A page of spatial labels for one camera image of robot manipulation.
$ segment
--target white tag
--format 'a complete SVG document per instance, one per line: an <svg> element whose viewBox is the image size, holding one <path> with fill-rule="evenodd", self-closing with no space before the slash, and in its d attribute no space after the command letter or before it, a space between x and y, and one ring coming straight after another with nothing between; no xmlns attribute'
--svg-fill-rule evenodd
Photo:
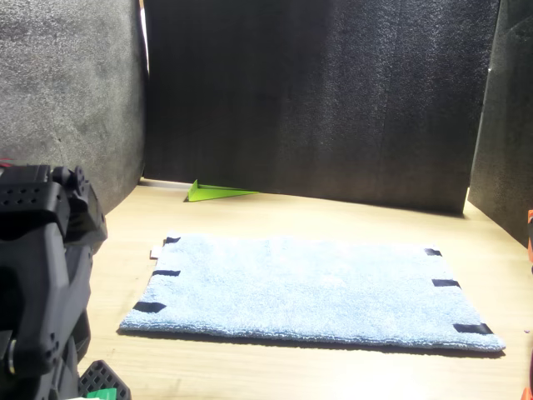
<svg viewBox="0 0 533 400"><path fill-rule="evenodd" d="M153 246L152 250L150 251L150 259L157 260L161 256L162 250L163 247L161 246Z"/></svg>

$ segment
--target black plastic part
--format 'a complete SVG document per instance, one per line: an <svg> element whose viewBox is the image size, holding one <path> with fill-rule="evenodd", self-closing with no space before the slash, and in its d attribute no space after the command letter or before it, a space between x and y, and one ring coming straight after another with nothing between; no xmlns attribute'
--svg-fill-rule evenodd
<svg viewBox="0 0 533 400"><path fill-rule="evenodd" d="M106 238L81 168L2 169L0 400L77 396L77 363L91 339L92 255Z"/></svg>
<svg viewBox="0 0 533 400"><path fill-rule="evenodd" d="M80 377L78 394L81 397L85 397L90 392L111 388L116 388L117 400L129 400L132 398L129 387L104 361L100 360L93 362Z"/></svg>
<svg viewBox="0 0 533 400"><path fill-rule="evenodd" d="M17 176L13 171L19 168L23 167L6 168L0 176L0 240L19 238L45 223L56 223L65 237L71 210L62 186L55 182L12 182Z"/></svg>

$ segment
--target orange object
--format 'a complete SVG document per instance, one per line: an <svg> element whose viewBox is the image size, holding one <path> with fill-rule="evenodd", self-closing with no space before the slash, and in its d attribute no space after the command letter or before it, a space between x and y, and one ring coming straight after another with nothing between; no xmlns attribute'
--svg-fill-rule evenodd
<svg viewBox="0 0 533 400"><path fill-rule="evenodd" d="M531 390L528 387L524 389L521 400L533 400L533 395L531 395Z"/></svg>
<svg viewBox="0 0 533 400"><path fill-rule="evenodd" d="M527 213L527 223L531 223L533 221L533 210L530 210ZM527 254L530 256L530 261L533 263L533 249L531 248L531 238L527 245Z"/></svg>

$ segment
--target blue bath mat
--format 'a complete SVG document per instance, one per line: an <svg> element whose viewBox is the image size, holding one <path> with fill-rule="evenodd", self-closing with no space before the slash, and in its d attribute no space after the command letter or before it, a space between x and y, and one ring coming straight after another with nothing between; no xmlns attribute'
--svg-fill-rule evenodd
<svg viewBox="0 0 533 400"><path fill-rule="evenodd" d="M125 331L497 352L435 247L171 234Z"/></svg>

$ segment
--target gray foam wall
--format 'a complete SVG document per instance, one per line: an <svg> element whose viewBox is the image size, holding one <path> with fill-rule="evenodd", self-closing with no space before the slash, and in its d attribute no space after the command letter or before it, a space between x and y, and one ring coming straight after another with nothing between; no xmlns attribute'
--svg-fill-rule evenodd
<svg viewBox="0 0 533 400"><path fill-rule="evenodd" d="M533 209L533 2L502 0L468 199L522 244Z"/></svg>
<svg viewBox="0 0 533 400"><path fill-rule="evenodd" d="M138 2L8 0L1 7L0 158L80 164L109 211L142 171Z"/></svg>
<svg viewBox="0 0 533 400"><path fill-rule="evenodd" d="M498 0L146 0L148 178L462 211Z"/></svg>

